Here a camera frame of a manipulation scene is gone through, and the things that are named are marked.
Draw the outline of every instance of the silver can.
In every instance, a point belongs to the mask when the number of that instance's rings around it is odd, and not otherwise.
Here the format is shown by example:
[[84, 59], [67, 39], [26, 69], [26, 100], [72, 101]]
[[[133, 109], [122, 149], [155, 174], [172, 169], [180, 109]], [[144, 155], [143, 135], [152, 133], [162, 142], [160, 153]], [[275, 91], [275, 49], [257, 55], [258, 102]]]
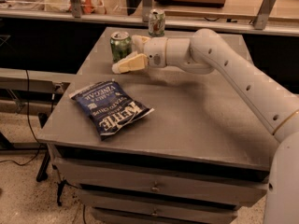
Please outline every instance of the silver can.
[[165, 13], [162, 9], [152, 9], [149, 13], [149, 35], [164, 36]]
[[132, 39], [127, 32], [118, 31], [111, 35], [110, 45], [113, 62], [116, 63], [132, 52]]

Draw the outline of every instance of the wooden drawer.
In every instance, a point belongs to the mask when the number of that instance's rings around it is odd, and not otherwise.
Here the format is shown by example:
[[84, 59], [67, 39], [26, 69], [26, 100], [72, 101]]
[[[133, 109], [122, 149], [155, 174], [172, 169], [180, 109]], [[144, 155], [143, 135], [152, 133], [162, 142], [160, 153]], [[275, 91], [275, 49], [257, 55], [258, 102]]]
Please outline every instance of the wooden drawer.
[[206, 224], [203, 222], [190, 222], [171, 218], [150, 217], [145, 215], [119, 212], [113, 210], [94, 208], [93, 217], [106, 224]]
[[207, 175], [100, 161], [63, 160], [54, 163], [69, 182], [129, 189], [214, 203], [251, 206], [266, 193], [265, 184]]
[[152, 197], [139, 197], [107, 191], [81, 190], [81, 201], [92, 207], [130, 212], [150, 217], [167, 217], [192, 222], [228, 224], [236, 217], [236, 211], [194, 203], [170, 202]]

